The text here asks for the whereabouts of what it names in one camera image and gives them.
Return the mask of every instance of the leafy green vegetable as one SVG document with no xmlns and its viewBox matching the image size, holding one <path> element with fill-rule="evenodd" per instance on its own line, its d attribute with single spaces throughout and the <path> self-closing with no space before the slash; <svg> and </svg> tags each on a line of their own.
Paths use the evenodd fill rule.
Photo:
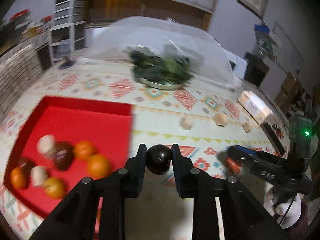
<svg viewBox="0 0 320 240">
<path fill-rule="evenodd" d="M 145 48 L 142 51 L 130 48 L 129 55 L 135 65 L 135 78 L 144 78 L 159 84 L 182 84 L 193 77 L 189 72 L 190 61 L 187 57 L 163 59 Z"/>
</svg>

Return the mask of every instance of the bowl of greens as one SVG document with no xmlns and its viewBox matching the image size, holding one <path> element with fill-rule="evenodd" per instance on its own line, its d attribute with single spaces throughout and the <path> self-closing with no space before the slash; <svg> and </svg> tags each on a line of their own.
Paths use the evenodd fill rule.
<svg viewBox="0 0 320 240">
<path fill-rule="evenodd" d="M 162 58 L 147 47 L 129 50 L 134 68 L 133 76 L 150 87 L 174 90 L 181 88 L 193 75 L 190 60 L 185 56 Z"/>
</svg>

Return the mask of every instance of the white glove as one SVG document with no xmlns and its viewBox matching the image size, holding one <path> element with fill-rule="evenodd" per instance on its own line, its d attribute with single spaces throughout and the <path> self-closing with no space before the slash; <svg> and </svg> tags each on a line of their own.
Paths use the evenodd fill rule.
<svg viewBox="0 0 320 240">
<path fill-rule="evenodd" d="M 278 222 L 280 222 L 282 216 L 286 213 L 292 198 L 289 199 L 287 202 L 281 203 L 275 207 L 274 203 L 272 202 L 273 190 L 274 190 L 274 187 L 271 187 L 268 190 L 268 192 L 265 194 L 263 207 L 268 211 L 268 213 L 271 216 L 274 216 L 275 213 L 280 215 L 281 217 L 279 217 L 278 219 Z M 288 228 L 292 226 L 295 222 L 298 221 L 300 215 L 301 215 L 301 200 L 300 200 L 299 194 L 297 194 L 284 221 L 280 225 L 281 228 Z"/>
</svg>

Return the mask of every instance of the white shelving unit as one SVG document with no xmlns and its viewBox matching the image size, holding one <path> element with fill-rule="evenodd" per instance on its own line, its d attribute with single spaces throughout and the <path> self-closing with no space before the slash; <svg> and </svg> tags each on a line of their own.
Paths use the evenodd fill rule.
<svg viewBox="0 0 320 240">
<path fill-rule="evenodd" d="M 53 64 L 63 58 L 63 52 L 85 47 L 83 6 L 84 0 L 67 0 L 54 5 L 54 26 L 49 29 L 49 52 Z"/>
</svg>

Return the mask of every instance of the orange fruit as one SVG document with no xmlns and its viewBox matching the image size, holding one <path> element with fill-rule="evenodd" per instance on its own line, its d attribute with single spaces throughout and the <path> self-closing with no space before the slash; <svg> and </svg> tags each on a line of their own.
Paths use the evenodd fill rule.
<svg viewBox="0 0 320 240">
<path fill-rule="evenodd" d="M 53 199 L 63 198 L 67 193 L 66 185 L 56 177 L 46 179 L 42 186 L 47 196 Z"/>
<path fill-rule="evenodd" d="M 75 145 L 73 153 L 77 159 L 87 161 L 91 155 L 95 154 L 95 147 L 88 141 L 81 141 Z"/>
<path fill-rule="evenodd" d="M 17 167 L 14 168 L 10 173 L 10 180 L 13 188 L 15 189 L 23 189 L 28 184 L 28 179 L 22 172 L 22 169 Z"/>
<path fill-rule="evenodd" d="M 87 171 L 92 178 L 101 179 L 110 174 L 111 166 L 105 156 L 95 154 L 88 158 Z"/>
</svg>

